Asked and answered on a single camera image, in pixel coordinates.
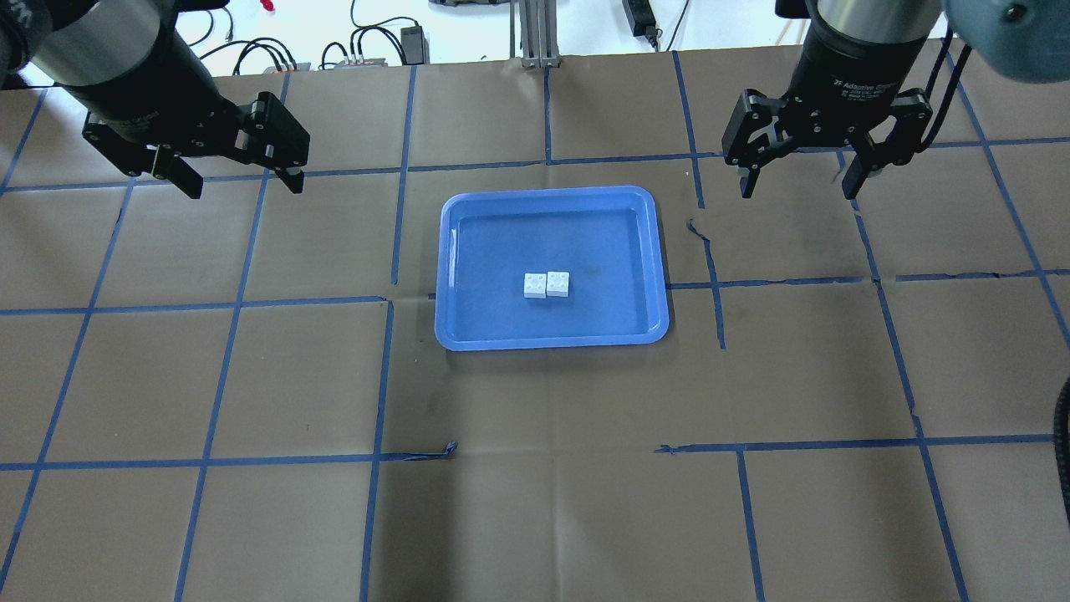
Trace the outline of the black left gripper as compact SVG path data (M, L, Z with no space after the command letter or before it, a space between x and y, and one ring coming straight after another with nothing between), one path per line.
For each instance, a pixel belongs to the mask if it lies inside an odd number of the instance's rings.
M304 191L311 137L271 90L247 86L231 99L202 64L144 64L85 84L81 103L85 141L124 175L148 174L200 199L203 177L180 156L221 156Z

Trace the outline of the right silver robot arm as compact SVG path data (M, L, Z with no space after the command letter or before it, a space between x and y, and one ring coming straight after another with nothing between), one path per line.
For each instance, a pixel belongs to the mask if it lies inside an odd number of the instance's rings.
M860 192L886 166L910 164L941 133L970 55L1005 79L1028 84L1067 80L1066 1L779 1L776 15L810 22L788 90L776 98L742 91L721 145L752 197L763 167L802 149L853 150L841 187ZM936 20L963 43L939 107L936 72L924 88L905 88Z

